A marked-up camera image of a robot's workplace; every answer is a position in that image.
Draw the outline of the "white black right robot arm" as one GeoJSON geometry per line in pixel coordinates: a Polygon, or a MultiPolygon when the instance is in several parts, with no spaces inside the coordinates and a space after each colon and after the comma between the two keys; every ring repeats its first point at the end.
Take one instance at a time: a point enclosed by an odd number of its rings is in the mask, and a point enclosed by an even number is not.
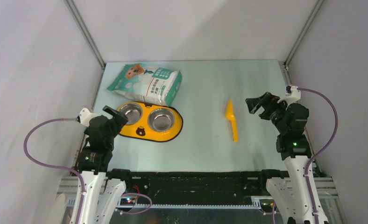
{"type": "Polygon", "coordinates": [[[288,171],[291,190],[279,170],[266,169],[258,181],[258,190],[271,195],[286,224],[327,224],[329,222],[320,203],[311,166],[312,153],[304,135],[309,110],[299,103],[289,103],[269,92],[258,98],[245,100],[249,113],[263,108],[259,114],[269,120],[279,132],[276,150],[288,171]]]}

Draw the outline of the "green white pet food bag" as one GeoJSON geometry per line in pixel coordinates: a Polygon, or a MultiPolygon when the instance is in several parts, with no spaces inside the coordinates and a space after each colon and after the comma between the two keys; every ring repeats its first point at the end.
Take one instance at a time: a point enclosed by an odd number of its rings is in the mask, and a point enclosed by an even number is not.
{"type": "Polygon", "coordinates": [[[107,89],[130,100],[171,106],[182,80],[179,70],[143,63],[126,64],[107,89]]]}

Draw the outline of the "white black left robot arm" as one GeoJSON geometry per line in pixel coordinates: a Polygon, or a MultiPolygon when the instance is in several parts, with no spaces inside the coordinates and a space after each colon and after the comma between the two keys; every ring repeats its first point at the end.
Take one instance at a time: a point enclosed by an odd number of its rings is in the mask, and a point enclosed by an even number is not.
{"type": "Polygon", "coordinates": [[[120,196],[129,194],[134,188],[131,179],[125,176],[113,178],[113,172],[108,172],[114,139],[128,119],[107,105],[103,111],[112,117],[98,115],[86,107],[78,116],[80,124],[86,127],[86,139],[78,156],[78,191],[70,220],[72,224],[109,223],[120,196]]]}

